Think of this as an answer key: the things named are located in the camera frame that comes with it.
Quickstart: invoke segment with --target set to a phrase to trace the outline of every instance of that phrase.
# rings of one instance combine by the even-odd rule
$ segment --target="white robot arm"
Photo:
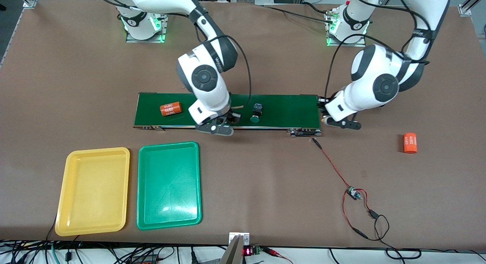
[[[208,11],[197,0],[115,1],[124,4],[117,9],[124,23],[130,26],[132,36],[135,34],[143,38],[156,33],[153,28],[143,27],[148,23],[146,19],[153,18],[153,14],[183,14],[201,29],[208,40],[178,59],[177,74],[186,88],[196,95],[197,101],[189,107],[196,129],[231,136],[233,129],[226,123],[238,121],[239,115],[231,110],[231,99],[221,73],[234,67],[238,52]]]
[[[449,0],[405,1],[427,20],[430,29],[423,20],[416,18],[412,39],[400,57],[378,44],[361,50],[351,66],[352,83],[326,100],[326,124],[345,128],[348,122],[343,119],[349,115],[385,105],[399,92],[410,89],[420,80],[425,64],[418,61],[427,57],[445,17]],[[359,36],[348,36],[363,33],[373,9],[359,0],[351,0],[348,6],[340,6],[339,14],[343,17],[339,18],[340,24],[334,35],[346,43],[357,42]]]

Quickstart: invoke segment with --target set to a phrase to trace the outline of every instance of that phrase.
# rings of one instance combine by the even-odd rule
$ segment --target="orange battery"
[[[181,103],[176,101],[175,103],[168,103],[160,106],[160,112],[162,116],[174,115],[182,112]]]
[[[407,154],[417,153],[417,134],[406,133],[403,135],[403,151]]]

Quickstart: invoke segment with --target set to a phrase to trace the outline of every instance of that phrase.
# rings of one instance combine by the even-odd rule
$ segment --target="yellow tray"
[[[80,150],[69,154],[57,209],[60,236],[115,232],[126,221],[127,148]]]

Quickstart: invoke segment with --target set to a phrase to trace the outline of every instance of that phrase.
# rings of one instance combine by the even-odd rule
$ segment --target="table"
[[[323,94],[334,47],[322,23],[269,8],[206,3],[245,49],[255,94]],[[283,8],[318,17],[303,5]],[[345,185],[309,138],[282,131],[132,128],[137,93],[185,93],[177,58],[198,45],[194,27],[171,17],[165,44],[126,44],[115,8],[97,0],[40,0],[25,10],[0,70],[0,238],[42,240],[57,210],[64,163],[73,150],[131,151],[126,226],[80,240],[225,244],[248,231],[263,245],[382,247],[360,238],[341,212]],[[369,34],[400,48],[406,13],[377,9]],[[330,92],[350,82],[359,48],[342,48]],[[360,131],[323,127],[321,145],[347,181],[385,214],[395,247],[486,249],[486,64],[472,22],[450,8],[421,82],[388,105],[363,111]],[[224,73],[248,92],[245,62]],[[418,134],[418,153],[401,136]],[[201,150],[203,220],[197,226],[136,227],[137,153],[149,144],[196,141]],[[373,233],[363,202],[347,201],[352,224]],[[51,239],[62,239],[53,233]]]

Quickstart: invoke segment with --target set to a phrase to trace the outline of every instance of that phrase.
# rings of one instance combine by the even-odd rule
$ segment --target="green conveyor belt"
[[[243,105],[247,99],[248,95],[232,94],[231,105]],[[181,103],[182,113],[163,117],[160,105],[176,101]],[[195,101],[190,93],[139,93],[134,127],[194,128],[188,109]],[[255,103],[264,107],[258,123],[250,121]],[[250,104],[236,112],[241,120],[232,124],[234,129],[320,128],[317,96],[313,95],[253,95]]]

